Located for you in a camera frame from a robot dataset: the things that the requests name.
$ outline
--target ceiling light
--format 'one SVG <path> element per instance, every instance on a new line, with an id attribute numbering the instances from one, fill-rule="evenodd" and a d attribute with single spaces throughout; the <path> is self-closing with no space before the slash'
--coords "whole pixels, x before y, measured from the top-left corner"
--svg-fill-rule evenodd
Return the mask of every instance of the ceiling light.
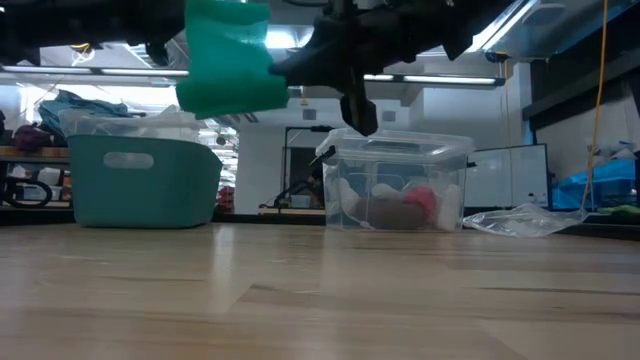
<path id="1" fill-rule="evenodd" d="M 418 54 L 416 56 L 418 56 L 418 57 L 443 57 L 443 56 L 447 56 L 447 53 L 444 52 L 444 49 L 442 49 L 442 47 L 439 47 L 439 48 L 436 48 L 434 50 L 421 52 L 420 54 Z"/>
<path id="2" fill-rule="evenodd" d="M 159 69 L 100 69 L 104 75 L 117 76 L 168 76 L 168 77 L 187 77 L 187 70 L 159 70 Z"/>
<path id="3" fill-rule="evenodd" d="M 473 78 L 458 76 L 414 76 L 405 75 L 404 81 L 430 84 L 465 84 L 465 85 L 495 85 L 493 78 Z"/>
<path id="4" fill-rule="evenodd" d="M 307 43 L 309 42 L 309 40 L 311 40 L 311 36 L 313 35 L 313 29 L 309 29 L 305 32 L 304 35 L 302 35 L 302 37 L 300 38 L 300 40 L 298 41 L 298 48 L 304 47 L 305 45 L 307 45 Z"/>
<path id="5" fill-rule="evenodd" d="M 2 66 L 2 71 L 20 74 L 51 74 L 51 75 L 91 75 L 89 68 L 52 67 L 52 66 Z"/>
<path id="6" fill-rule="evenodd" d="M 520 9 L 520 11 L 518 11 L 518 13 L 515 14 L 511 18 L 511 20 L 506 23 L 506 25 L 504 25 L 495 35 L 493 35 L 493 37 L 486 44 L 484 44 L 484 46 L 482 46 L 482 49 L 490 50 L 492 47 L 494 47 L 498 43 L 498 41 L 500 41 L 509 32 L 509 30 L 511 30 L 520 21 L 520 19 L 527 15 L 529 10 L 531 10 L 533 5 L 535 5 L 537 2 L 538 0 L 529 0 L 529 2 L 526 3 L 522 7 L 522 9 Z"/>
<path id="7" fill-rule="evenodd" d="M 365 75 L 364 79 L 369 81 L 391 81 L 393 80 L 393 75 Z"/>
<path id="8" fill-rule="evenodd" d="M 268 49 L 289 49 L 296 47 L 296 41 L 287 31 L 268 31 L 264 44 Z"/>

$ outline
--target red object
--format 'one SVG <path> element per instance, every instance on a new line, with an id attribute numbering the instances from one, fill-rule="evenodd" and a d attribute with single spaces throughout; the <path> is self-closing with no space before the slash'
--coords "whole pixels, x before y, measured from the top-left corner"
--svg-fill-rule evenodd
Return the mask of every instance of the red object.
<path id="1" fill-rule="evenodd" d="M 218 207 L 225 214 L 233 214 L 233 195 L 235 193 L 235 189 L 230 186 L 225 186 L 220 191 L 218 191 Z"/>
<path id="2" fill-rule="evenodd" d="M 437 220 L 438 200 L 430 186 L 420 185 L 414 187 L 409 190 L 402 202 L 420 206 L 430 223 L 435 223 Z"/>

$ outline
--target green item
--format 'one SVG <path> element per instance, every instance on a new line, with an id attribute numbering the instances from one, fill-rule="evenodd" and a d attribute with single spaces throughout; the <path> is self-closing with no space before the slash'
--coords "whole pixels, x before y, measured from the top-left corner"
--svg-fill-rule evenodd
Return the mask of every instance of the green item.
<path id="1" fill-rule="evenodd" d="M 611 208 L 600 209 L 602 214 L 616 214 L 616 215 L 640 215 L 640 208 L 632 205 L 621 205 Z"/>
<path id="2" fill-rule="evenodd" d="M 176 87 L 185 111 L 206 119 L 287 106 L 285 79 L 268 71 L 267 5 L 188 0 L 185 16 L 191 65 Z"/>
<path id="3" fill-rule="evenodd" d="M 99 135 L 68 142 L 80 225 L 187 228 L 211 221 L 222 162 L 208 147 Z"/>

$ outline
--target container handle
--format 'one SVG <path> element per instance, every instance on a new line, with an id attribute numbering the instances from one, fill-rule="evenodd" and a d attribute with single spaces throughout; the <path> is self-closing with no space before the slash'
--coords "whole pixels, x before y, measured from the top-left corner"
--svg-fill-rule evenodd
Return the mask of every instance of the container handle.
<path id="1" fill-rule="evenodd" d="M 402 150 L 419 152 L 420 145 L 400 142 L 400 141 L 388 141 L 388 140 L 369 140 L 366 144 L 362 145 L 363 149 L 383 149 L 383 150 Z"/>
<path id="2" fill-rule="evenodd" d="M 332 157 L 333 155 L 335 155 L 335 153 L 336 153 L 336 147 L 331 145 L 331 146 L 329 146 L 329 149 L 327 151 L 325 151 L 324 153 L 316 156 L 316 158 L 313 159 L 313 161 L 309 163 L 309 166 L 310 167 L 315 167 L 319 162 L 324 162 L 325 160 L 327 160 L 330 157 Z"/>
<path id="3" fill-rule="evenodd" d="M 153 167 L 153 156 L 145 153 L 108 152 L 102 160 L 110 169 L 148 170 Z"/>

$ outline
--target wooden table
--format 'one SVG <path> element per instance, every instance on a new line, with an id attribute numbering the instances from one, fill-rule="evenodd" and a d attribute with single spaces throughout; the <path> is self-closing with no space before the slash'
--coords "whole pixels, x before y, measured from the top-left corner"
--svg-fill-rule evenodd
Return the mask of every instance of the wooden table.
<path id="1" fill-rule="evenodd" d="M 13 158 L 68 158 L 68 148 L 42 148 L 38 151 L 20 151 L 13 146 L 0 146 L 0 156 Z"/>
<path id="2" fill-rule="evenodd" d="M 640 243 L 0 229 L 1 359 L 614 360 L 638 339 Z"/>

